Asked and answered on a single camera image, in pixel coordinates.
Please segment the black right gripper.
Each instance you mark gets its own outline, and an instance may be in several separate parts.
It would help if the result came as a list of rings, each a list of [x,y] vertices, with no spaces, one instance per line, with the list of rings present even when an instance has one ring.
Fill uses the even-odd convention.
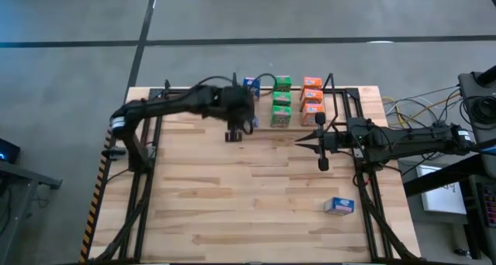
[[[326,123],[326,114],[324,112],[317,112],[315,114],[315,123],[317,130],[313,130],[307,136],[296,139],[296,142],[302,142],[311,139],[317,139],[318,144],[298,143],[298,146],[312,150],[319,155],[318,168],[320,171],[327,171],[329,169],[329,160],[326,157],[326,151],[330,153],[338,153],[339,145],[343,145],[343,138],[339,137],[338,133],[327,132],[324,128]]]

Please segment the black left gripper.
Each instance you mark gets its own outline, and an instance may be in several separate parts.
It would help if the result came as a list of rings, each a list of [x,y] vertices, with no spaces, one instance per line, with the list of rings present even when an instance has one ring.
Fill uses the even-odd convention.
[[[227,86],[216,92],[216,118],[227,122],[225,141],[241,142],[254,131],[254,98],[248,88]]]

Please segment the yellow black hazard tape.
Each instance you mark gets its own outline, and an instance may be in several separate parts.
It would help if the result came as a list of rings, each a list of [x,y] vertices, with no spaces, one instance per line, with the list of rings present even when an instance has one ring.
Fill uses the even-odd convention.
[[[98,165],[98,173],[96,175],[95,187],[90,202],[86,226],[81,244],[81,251],[78,258],[78,263],[84,263],[89,258],[91,244],[95,235],[96,225],[98,221],[98,214],[102,204],[102,196],[105,190],[104,179],[109,172],[109,160],[105,157],[100,158]]]

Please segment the grey side desk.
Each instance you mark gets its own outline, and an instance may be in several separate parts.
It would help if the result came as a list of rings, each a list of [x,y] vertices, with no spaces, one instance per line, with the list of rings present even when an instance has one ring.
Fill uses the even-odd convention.
[[[57,190],[62,180],[0,161],[0,265],[11,260],[12,247],[40,184]]]

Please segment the green Apple Jacks cereal box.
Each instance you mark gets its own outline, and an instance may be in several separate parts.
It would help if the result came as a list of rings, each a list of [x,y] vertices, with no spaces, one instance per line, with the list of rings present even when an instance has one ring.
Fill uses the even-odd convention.
[[[291,93],[289,91],[274,91],[272,94],[273,105],[291,106]]]
[[[289,92],[292,86],[292,79],[288,75],[278,75],[273,86],[274,91]]]
[[[287,128],[291,121],[291,107],[274,105],[271,110],[270,126],[272,128]]]

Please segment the black device with blue light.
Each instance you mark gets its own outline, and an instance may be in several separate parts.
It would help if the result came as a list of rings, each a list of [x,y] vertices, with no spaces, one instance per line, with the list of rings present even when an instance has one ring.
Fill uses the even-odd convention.
[[[18,160],[19,154],[20,148],[17,145],[0,138],[0,161],[14,164]]]

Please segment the white board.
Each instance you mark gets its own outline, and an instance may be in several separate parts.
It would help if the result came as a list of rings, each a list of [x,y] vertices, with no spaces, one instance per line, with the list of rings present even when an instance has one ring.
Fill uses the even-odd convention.
[[[444,185],[421,194],[423,209],[427,212],[465,215],[463,194],[458,182]]]

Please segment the grey cabinet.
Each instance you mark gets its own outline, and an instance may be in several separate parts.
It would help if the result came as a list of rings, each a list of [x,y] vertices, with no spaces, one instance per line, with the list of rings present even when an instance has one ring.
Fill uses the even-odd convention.
[[[496,65],[458,76],[463,97],[460,113],[478,142],[496,139]]]

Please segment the black metal bar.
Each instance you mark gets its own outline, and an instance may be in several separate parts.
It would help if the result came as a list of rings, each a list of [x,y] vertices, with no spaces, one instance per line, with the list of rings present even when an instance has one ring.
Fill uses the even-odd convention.
[[[405,194],[411,197],[470,177],[496,179],[496,153],[477,154],[440,170],[418,177],[404,184]]]

